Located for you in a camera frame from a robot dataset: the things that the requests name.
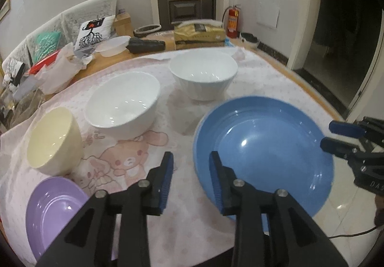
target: white ceramic bowl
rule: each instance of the white ceramic bowl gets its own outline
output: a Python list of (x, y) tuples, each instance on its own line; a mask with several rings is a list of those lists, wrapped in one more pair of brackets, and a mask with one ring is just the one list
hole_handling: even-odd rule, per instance
[(205, 48), (174, 57), (169, 69), (191, 99), (209, 101), (224, 93), (236, 76), (238, 66), (230, 55)]
[(27, 159), (31, 167), (51, 175), (64, 175), (83, 156), (79, 126), (73, 114), (59, 107), (48, 112), (32, 131)]
[(126, 46), (129, 43), (130, 36), (118, 36), (101, 42), (96, 51), (103, 57), (112, 57), (127, 50)]
[(144, 133), (155, 119), (160, 83), (145, 72), (127, 72), (101, 85), (84, 110), (87, 122), (119, 140)]

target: blue bowl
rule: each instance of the blue bowl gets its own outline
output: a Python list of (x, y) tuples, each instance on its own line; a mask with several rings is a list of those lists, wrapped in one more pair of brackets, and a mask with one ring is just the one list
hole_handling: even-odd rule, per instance
[(333, 181), (333, 159), (321, 150), (322, 138), (318, 126), (294, 106), (267, 97), (241, 97), (205, 116), (193, 142), (193, 160), (213, 203), (209, 155), (218, 151), (223, 165), (238, 178), (258, 190), (286, 189), (314, 216)]

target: green cushion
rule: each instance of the green cushion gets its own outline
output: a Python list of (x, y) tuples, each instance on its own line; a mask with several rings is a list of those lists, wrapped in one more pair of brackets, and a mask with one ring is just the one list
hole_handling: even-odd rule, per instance
[(35, 56), (32, 58), (33, 64), (57, 51), (60, 36), (61, 32), (47, 32), (37, 36)]

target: red fire extinguisher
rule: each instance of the red fire extinguisher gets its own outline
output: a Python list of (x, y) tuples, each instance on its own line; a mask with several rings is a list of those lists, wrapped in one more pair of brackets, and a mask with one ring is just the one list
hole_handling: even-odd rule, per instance
[(225, 10), (224, 15), (228, 9), (229, 9), (229, 12), (228, 12), (228, 24), (227, 24), (227, 36), (230, 38), (237, 38), (237, 36), (239, 35), (237, 28), (239, 26), (240, 9), (236, 5), (230, 6)]

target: metal bolt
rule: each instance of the metal bolt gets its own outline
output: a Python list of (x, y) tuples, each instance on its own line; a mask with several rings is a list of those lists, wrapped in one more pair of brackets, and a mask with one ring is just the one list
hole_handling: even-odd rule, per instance
[(105, 190), (97, 190), (95, 192), (95, 197), (100, 199), (100, 198), (104, 198), (106, 195), (107, 195), (108, 192), (106, 192)]
[(245, 185), (245, 181), (243, 181), (242, 179), (235, 179), (234, 185), (235, 185), (235, 187), (242, 187)]
[(279, 197), (285, 198), (288, 195), (288, 191), (285, 189), (278, 189), (277, 190), (277, 195)]
[(142, 179), (142, 180), (139, 180), (138, 185), (140, 188), (147, 188), (150, 185), (150, 182), (149, 182), (149, 180)]

